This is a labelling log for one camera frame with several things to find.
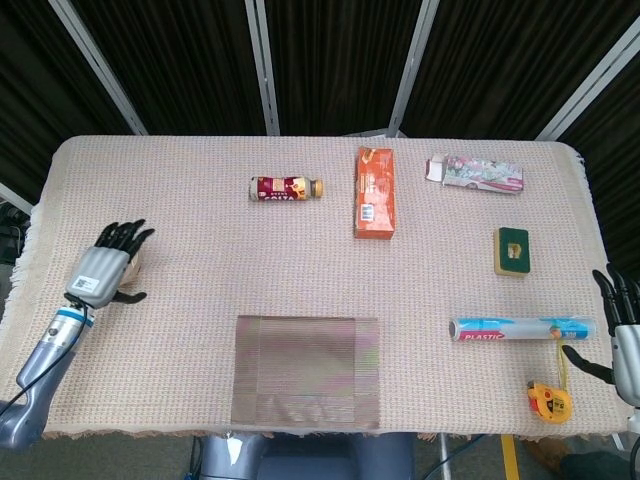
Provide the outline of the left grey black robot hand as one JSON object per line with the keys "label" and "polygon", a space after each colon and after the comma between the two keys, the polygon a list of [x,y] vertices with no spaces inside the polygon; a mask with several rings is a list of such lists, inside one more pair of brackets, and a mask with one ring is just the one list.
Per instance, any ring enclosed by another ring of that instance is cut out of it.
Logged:
{"label": "left grey black robot hand", "polygon": [[88,248],[68,281],[64,297],[73,304],[101,309],[115,302],[132,305],[147,297],[145,292],[127,294],[119,290],[127,267],[143,243],[155,232],[141,230],[144,219],[107,225]]}

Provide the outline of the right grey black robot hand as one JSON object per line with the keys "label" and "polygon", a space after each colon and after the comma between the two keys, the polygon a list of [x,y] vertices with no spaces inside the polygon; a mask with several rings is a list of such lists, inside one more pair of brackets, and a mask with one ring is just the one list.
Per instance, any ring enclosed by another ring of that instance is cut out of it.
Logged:
{"label": "right grey black robot hand", "polygon": [[612,366],[605,367],[583,358],[573,347],[562,346],[566,358],[579,370],[613,385],[619,397],[639,408],[639,282],[612,263],[608,276],[593,270],[603,300],[610,335]]}

